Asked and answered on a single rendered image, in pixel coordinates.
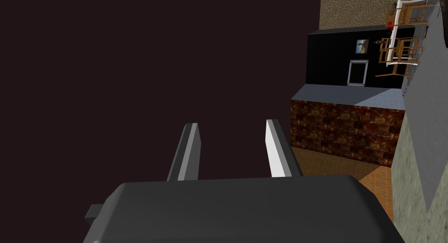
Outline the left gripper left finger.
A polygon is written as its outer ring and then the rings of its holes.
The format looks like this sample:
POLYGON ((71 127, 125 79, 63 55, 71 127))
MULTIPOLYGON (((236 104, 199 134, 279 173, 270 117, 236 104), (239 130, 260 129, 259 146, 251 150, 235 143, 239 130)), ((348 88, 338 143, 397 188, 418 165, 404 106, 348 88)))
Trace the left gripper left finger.
POLYGON ((198 123, 187 123, 182 131, 167 181, 197 180, 201 138, 198 123))

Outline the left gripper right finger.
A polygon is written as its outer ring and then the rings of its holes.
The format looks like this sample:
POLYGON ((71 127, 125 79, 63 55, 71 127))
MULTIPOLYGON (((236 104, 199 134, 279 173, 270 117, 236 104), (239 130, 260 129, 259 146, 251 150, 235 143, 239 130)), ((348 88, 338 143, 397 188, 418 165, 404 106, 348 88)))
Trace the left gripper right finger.
POLYGON ((265 145, 272 177, 303 176, 279 120, 266 121, 265 145))

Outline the dark door leaf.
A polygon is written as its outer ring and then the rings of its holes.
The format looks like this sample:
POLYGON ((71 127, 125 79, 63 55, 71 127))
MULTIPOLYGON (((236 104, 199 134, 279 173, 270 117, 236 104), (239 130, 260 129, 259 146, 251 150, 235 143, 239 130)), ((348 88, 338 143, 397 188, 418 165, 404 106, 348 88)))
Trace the dark door leaf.
POLYGON ((186 123, 200 179, 270 174, 320 0, 0 0, 0 243, 82 243, 91 204, 165 181, 186 123))

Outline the white framed dark window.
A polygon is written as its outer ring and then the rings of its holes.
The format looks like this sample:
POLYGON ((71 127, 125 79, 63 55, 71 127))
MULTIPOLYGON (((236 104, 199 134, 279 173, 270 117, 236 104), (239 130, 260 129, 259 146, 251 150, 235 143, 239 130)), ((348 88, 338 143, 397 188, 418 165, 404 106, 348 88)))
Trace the white framed dark window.
POLYGON ((368 60, 350 60, 348 71, 348 86, 365 86, 368 70, 368 60))

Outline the wooden chair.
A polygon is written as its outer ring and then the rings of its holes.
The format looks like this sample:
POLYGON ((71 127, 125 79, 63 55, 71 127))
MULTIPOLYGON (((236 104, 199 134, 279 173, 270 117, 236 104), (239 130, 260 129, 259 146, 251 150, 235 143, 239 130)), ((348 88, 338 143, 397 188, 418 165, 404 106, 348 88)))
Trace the wooden chair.
POLYGON ((436 6, 436 0, 397 0, 386 11, 385 27, 405 25, 428 25, 429 14, 436 6))
POLYGON ((382 38, 379 41, 379 63, 387 67, 392 66, 389 74, 377 75, 377 77, 402 76, 412 78, 410 73, 412 66, 418 66, 419 58, 425 49, 423 39, 407 38, 382 38))

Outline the white table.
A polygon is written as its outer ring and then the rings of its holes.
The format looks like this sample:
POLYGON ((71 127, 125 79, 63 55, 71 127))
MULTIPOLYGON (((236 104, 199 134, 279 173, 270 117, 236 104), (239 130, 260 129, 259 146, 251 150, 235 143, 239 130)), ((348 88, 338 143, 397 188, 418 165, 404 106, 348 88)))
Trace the white table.
MULTIPOLYGON (((439 6, 438 0, 436 0, 436 6, 432 10, 432 12, 439 6)), ((429 27, 431 24, 431 16, 432 12, 429 14, 429 24, 428 25, 405 25, 405 26, 398 26, 394 27, 391 30, 391 34, 387 38, 397 39, 397 38, 407 38, 407 37, 414 37, 417 39, 424 39, 426 37, 426 28, 429 27)))

